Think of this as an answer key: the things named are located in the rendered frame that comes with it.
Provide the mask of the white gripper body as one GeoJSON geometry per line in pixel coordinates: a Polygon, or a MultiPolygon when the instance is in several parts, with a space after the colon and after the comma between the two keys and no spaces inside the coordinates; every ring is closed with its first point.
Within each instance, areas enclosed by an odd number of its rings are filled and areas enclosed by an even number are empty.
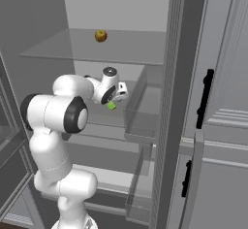
{"type": "Polygon", "coordinates": [[[120,91],[119,93],[116,94],[115,99],[117,101],[121,101],[127,99],[128,97],[129,97],[129,93],[127,91],[120,91]]]}

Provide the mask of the clear fridge drawer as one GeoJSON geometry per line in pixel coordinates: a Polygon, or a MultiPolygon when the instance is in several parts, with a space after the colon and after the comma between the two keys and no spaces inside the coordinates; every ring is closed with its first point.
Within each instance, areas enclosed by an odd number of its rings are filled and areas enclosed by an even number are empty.
{"type": "Polygon", "coordinates": [[[153,169],[152,145],[139,144],[139,160],[125,203],[126,219],[128,221],[145,226],[149,225],[153,169]]]}
{"type": "Polygon", "coordinates": [[[146,65],[124,109],[124,137],[136,143],[156,141],[162,91],[162,66],[146,65]]]}

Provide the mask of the glass fridge shelf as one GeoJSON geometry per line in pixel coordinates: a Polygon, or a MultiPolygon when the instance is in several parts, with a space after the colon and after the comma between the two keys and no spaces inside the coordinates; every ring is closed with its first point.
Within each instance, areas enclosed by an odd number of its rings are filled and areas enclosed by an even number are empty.
{"type": "Polygon", "coordinates": [[[166,33],[108,30],[97,42],[93,29],[66,29],[24,51],[21,56],[78,61],[163,65],[166,33]]]}

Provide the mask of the white fridge shelf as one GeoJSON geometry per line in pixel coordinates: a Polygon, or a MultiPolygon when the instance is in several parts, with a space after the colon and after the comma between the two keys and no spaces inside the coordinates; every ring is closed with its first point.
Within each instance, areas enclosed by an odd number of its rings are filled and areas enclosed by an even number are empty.
{"type": "Polygon", "coordinates": [[[124,194],[127,194],[129,192],[134,176],[133,174],[82,166],[78,164],[74,164],[74,167],[79,170],[84,170],[95,174],[98,179],[99,189],[124,194]]]}

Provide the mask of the grey open fridge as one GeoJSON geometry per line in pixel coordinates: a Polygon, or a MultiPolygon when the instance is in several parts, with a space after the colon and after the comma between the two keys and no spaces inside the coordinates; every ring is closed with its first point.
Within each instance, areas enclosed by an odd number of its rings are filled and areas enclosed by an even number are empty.
{"type": "MultiPolygon", "coordinates": [[[[30,94],[51,95],[54,81],[63,75],[102,78],[107,67],[117,70],[127,85],[129,97],[108,104],[86,102],[88,120],[77,134],[63,133],[70,160],[74,164],[134,174],[139,160],[139,144],[125,137],[124,109],[144,66],[138,64],[78,61],[25,57],[21,54],[69,28],[97,30],[157,31],[166,33],[162,66],[162,91],[156,141],[149,225],[126,219],[128,196],[97,187],[84,201],[98,229],[169,229],[171,193],[183,120],[194,70],[196,46],[202,25],[205,0],[0,0],[0,56],[13,93],[15,119],[26,138],[25,150],[34,176],[38,167],[32,157],[28,130],[20,105],[30,94]]],[[[59,220],[57,197],[35,188],[31,194],[46,229],[59,220]]]]}

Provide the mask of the grey fridge door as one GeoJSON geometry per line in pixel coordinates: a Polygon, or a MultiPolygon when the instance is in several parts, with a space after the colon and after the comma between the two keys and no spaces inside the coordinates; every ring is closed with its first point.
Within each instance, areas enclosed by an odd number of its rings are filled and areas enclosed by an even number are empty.
{"type": "Polygon", "coordinates": [[[15,118],[13,93],[0,56],[0,221],[19,197],[24,200],[34,229],[46,229],[29,185],[34,173],[25,150],[24,131],[15,118]]]}

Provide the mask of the yellow-red apple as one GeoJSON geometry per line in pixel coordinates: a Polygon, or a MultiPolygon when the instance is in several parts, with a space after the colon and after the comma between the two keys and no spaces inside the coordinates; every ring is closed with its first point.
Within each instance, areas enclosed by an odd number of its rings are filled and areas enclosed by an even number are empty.
{"type": "Polygon", "coordinates": [[[102,43],[104,42],[108,37],[108,33],[105,30],[97,30],[95,32],[95,39],[97,42],[102,43]]]}

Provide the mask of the tall grey cupboard door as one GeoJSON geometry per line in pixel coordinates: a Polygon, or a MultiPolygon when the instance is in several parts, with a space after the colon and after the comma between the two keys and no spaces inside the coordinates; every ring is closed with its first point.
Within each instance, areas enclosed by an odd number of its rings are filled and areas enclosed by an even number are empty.
{"type": "Polygon", "coordinates": [[[202,130],[207,140],[248,145],[248,0],[205,0],[183,136],[195,134],[203,78],[214,71],[202,130]]]}

